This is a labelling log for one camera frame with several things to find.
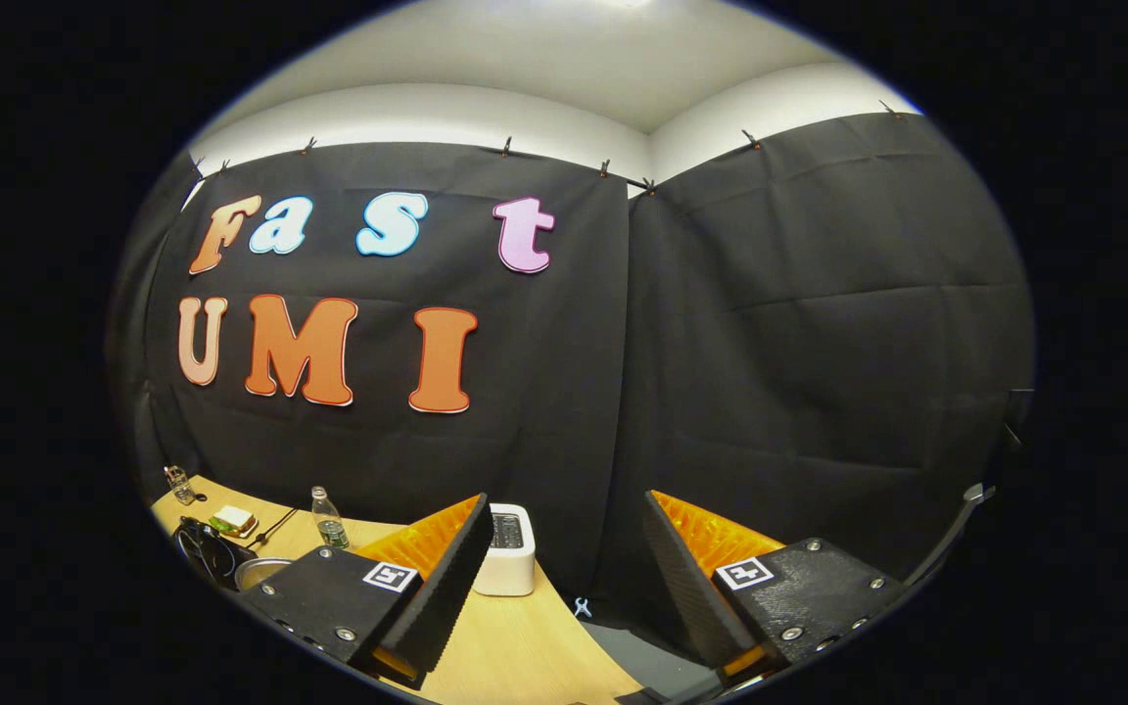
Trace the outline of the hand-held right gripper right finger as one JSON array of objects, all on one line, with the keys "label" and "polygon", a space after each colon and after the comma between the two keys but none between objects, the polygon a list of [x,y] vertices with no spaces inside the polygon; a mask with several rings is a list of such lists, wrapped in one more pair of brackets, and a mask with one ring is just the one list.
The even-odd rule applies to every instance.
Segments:
[{"label": "hand-held right gripper right finger", "polygon": [[722,682],[822,659],[917,580],[915,562],[865,528],[754,493],[730,513],[649,490],[641,521],[686,642]]}]

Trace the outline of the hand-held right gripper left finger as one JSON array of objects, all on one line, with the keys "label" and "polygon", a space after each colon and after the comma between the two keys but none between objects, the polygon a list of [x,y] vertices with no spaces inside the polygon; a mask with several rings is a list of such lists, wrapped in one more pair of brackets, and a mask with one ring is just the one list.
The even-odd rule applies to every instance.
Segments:
[{"label": "hand-held right gripper left finger", "polygon": [[358,550],[310,550],[238,597],[323,655],[418,686],[442,659],[494,527],[479,493]]}]

